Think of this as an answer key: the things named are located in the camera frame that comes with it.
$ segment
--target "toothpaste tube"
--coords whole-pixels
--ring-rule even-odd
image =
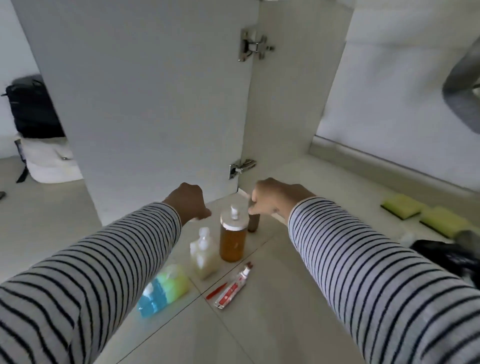
[[[227,288],[220,294],[218,299],[215,301],[215,306],[222,309],[224,308],[227,304],[230,303],[230,301],[235,297],[235,295],[242,289],[242,287],[245,285],[248,274],[250,273],[251,268],[253,265],[248,262],[245,267],[243,268],[243,271],[241,271],[233,282],[227,286]]]

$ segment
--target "white bag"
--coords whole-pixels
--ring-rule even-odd
[[[62,183],[83,179],[67,138],[20,139],[28,171],[35,181]]]

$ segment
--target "gray pipe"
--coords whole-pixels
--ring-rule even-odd
[[[445,103],[477,134],[480,134],[480,98],[473,93],[473,87],[479,78],[480,37],[450,72],[442,89]]]

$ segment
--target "striped sleeve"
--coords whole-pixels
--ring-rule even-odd
[[[323,198],[290,238],[368,363],[480,363],[480,294]]]
[[[147,205],[0,286],[0,358],[92,363],[180,236],[177,212]]]

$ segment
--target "cabinet door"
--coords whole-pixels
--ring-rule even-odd
[[[103,224],[181,182],[234,193],[258,0],[12,0]]]

